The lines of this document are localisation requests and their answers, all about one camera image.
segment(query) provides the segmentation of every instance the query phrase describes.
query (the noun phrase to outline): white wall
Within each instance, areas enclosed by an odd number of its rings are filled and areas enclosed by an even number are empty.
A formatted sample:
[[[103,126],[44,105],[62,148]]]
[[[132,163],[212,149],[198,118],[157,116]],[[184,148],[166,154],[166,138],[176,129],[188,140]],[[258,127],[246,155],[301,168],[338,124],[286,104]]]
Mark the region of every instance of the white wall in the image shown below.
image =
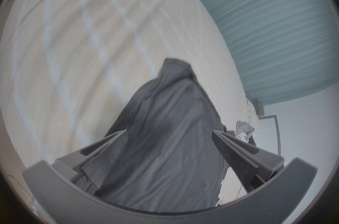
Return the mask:
[[[264,109],[265,116],[277,115],[285,165],[300,157],[318,168],[310,189],[285,221],[292,223],[318,194],[339,157],[339,83]]]

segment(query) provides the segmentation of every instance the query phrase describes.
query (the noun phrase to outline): bed sheet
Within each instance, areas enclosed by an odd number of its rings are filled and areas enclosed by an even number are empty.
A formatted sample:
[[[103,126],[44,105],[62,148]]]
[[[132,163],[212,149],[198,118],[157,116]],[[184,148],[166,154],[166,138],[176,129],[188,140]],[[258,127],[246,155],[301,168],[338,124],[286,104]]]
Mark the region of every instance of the bed sheet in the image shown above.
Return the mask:
[[[15,0],[0,43],[0,107],[26,167],[103,138],[166,57],[192,65],[222,123],[248,108],[200,0]]]

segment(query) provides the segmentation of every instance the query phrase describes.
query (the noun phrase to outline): gray cloth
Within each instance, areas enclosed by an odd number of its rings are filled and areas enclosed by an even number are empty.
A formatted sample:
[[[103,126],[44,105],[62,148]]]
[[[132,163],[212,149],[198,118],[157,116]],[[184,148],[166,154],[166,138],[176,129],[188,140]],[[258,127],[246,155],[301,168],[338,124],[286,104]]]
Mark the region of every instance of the gray cloth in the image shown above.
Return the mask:
[[[107,135],[128,130],[123,159],[95,195],[151,212],[214,207],[228,164],[212,141],[224,126],[187,63],[166,59]]]
[[[254,128],[251,125],[248,125],[248,123],[244,121],[237,121],[237,127],[235,131],[236,138],[240,138],[244,136],[246,138],[244,141],[248,142],[249,138],[252,136],[253,133],[254,133]]]

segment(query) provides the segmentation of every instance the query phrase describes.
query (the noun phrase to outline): teal curtain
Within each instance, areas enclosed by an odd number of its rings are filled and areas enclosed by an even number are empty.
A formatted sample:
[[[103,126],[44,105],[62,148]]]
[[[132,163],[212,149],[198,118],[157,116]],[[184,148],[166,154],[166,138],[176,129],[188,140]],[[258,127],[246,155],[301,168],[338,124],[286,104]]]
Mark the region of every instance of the teal curtain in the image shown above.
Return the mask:
[[[273,104],[338,81],[337,14],[329,0],[201,0],[251,98]]]

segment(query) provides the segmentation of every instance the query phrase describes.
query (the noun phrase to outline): whiteboard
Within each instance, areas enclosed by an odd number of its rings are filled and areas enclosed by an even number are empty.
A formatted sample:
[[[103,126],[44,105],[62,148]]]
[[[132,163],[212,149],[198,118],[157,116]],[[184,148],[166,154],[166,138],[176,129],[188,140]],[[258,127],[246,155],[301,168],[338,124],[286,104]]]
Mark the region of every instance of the whiteboard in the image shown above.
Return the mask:
[[[258,148],[281,155],[277,116],[262,116],[259,118],[255,143]]]

